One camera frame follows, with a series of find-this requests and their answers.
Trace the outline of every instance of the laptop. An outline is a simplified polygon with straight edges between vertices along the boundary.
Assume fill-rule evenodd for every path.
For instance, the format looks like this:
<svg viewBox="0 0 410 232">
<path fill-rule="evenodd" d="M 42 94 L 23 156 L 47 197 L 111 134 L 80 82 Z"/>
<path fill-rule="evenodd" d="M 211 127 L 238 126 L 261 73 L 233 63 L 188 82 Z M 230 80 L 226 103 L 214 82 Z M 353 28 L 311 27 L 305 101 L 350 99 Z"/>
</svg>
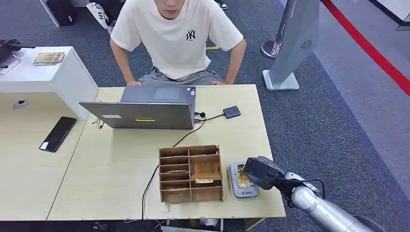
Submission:
<svg viewBox="0 0 410 232">
<path fill-rule="evenodd" d="M 120 102 L 80 105 L 116 129 L 193 129 L 195 86 L 126 86 Z"/>
</svg>

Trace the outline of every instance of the light wood desk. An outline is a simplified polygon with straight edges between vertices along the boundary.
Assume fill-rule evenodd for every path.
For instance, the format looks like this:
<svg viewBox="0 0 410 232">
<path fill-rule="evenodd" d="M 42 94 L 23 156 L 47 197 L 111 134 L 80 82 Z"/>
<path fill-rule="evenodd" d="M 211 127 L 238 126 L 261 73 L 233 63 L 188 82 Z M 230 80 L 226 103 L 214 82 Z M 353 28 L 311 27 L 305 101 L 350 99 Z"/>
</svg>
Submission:
<svg viewBox="0 0 410 232">
<path fill-rule="evenodd" d="M 119 101 L 123 87 L 100 88 L 97 101 Z M 256 198 L 236 198 L 228 182 L 228 165 L 248 157 L 271 158 L 255 85 L 198 86 L 196 112 L 208 117 L 237 105 L 240 117 L 208 121 L 189 135 L 184 145 L 220 145 L 223 173 L 222 202 L 165 204 L 160 201 L 158 172 L 146 197 L 146 219 L 284 217 L 280 192 L 261 190 Z M 101 130 L 90 115 L 49 220 L 141 218 L 141 198 L 158 164 L 158 149 L 170 147 L 187 130 Z"/>
<path fill-rule="evenodd" d="M 21 99 L 27 107 L 13 110 Z M 46 220 L 85 122 L 56 153 L 39 146 L 61 116 L 74 115 L 55 93 L 0 93 L 0 220 Z"/>
</svg>

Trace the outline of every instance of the black smartphone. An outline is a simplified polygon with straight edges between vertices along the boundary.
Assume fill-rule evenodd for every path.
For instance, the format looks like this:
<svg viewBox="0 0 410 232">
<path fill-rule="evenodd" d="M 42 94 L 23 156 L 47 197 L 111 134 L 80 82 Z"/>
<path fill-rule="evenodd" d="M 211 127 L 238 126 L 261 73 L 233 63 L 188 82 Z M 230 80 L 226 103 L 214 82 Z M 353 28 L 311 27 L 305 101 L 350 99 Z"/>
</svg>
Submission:
<svg viewBox="0 0 410 232">
<path fill-rule="evenodd" d="M 76 121 L 77 119 L 72 117 L 61 117 L 40 145 L 40 150 L 56 152 Z"/>
</svg>

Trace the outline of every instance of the red floor line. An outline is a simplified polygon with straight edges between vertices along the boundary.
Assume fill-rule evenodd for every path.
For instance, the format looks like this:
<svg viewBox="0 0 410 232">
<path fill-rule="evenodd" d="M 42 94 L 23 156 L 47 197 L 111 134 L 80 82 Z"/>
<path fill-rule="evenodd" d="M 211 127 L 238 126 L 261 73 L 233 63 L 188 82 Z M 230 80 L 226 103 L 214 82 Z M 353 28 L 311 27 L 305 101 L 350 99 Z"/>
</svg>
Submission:
<svg viewBox="0 0 410 232">
<path fill-rule="evenodd" d="M 330 0 L 322 0 L 323 4 L 342 25 L 347 33 L 356 41 L 356 43 L 383 69 L 399 86 L 410 95 L 410 80 L 403 75 L 393 64 L 391 64 L 340 12 L 340 10 Z"/>
</svg>

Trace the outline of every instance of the cardboard organizer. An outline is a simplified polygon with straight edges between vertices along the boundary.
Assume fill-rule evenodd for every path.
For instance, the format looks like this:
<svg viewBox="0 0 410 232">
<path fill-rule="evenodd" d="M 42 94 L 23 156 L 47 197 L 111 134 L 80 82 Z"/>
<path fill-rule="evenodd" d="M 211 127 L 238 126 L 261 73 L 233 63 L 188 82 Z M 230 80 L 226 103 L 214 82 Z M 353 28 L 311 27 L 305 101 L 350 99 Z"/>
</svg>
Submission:
<svg viewBox="0 0 410 232">
<path fill-rule="evenodd" d="M 160 149 L 161 202 L 222 201 L 217 145 Z"/>
</svg>

